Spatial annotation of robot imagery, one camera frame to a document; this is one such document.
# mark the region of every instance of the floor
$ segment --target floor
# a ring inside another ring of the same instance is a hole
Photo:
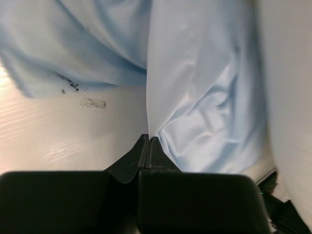
[[[0,175],[103,170],[148,133],[145,87],[25,98],[0,62]]]

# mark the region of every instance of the dark stain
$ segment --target dark stain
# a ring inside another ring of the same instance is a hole
[[[97,107],[97,108],[105,109],[106,108],[106,101],[84,97],[80,101],[80,105],[86,106],[86,107]]]
[[[59,78],[61,78],[62,80],[67,81],[67,82],[69,83],[69,85],[72,86],[72,87],[75,89],[76,92],[79,91],[79,88],[77,88],[77,87],[79,86],[78,84],[72,82],[69,78],[67,78],[67,77],[65,77],[65,76],[63,76],[63,75],[61,75],[60,73],[55,72],[55,74],[56,74]]]

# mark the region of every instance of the white surface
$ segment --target white surface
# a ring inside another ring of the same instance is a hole
[[[312,1],[259,4],[273,156],[312,230]]]
[[[106,108],[81,106],[84,98],[106,101]],[[145,133],[145,87],[27,99],[0,63],[0,175],[103,170]]]
[[[274,188],[273,196],[275,196],[276,198],[280,199],[283,202],[290,200],[287,190],[284,186],[283,179],[279,173],[277,174],[276,183],[277,185]]]
[[[264,176],[275,168],[269,144],[263,149],[263,157],[252,167],[245,170],[242,174],[249,176],[254,182],[259,182]]]
[[[263,157],[255,26],[254,9],[242,0],[153,2],[149,133],[183,171],[239,174]]]

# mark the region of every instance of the blue cloth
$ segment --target blue cloth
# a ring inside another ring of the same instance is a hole
[[[146,85],[149,134],[180,169],[240,173],[263,156],[265,101],[248,1],[0,4],[0,54],[27,96]]]

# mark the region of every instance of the black plastic part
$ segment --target black plastic part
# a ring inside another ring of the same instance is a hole
[[[139,165],[145,164],[148,146],[148,135],[141,135],[133,148],[105,171],[122,184],[130,183],[135,178]]]
[[[310,234],[291,201],[281,202],[273,195],[263,192],[263,199],[273,227],[282,234]]]
[[[274,188],[277,185],[276,181],[277,181],[277,172],[275,171],[259,184],[259,188],[262,192],[266,191],[269,194],[272,194]]]
[[[77,233],[95,226],[109,174],[14,172],[0,177],[0,233]]]
[[[143,170],[138,223],[145,234],[269,234],[259,189],[240,175]]]
[[[263,207],[247,177],[184,174],[147,135],[103,172],[0,177],[4,234],[268,234]]]
[[[160,171],[182,172],[164,153],[158,137],[153,137],[150,140],[145,169],[157,169]]]

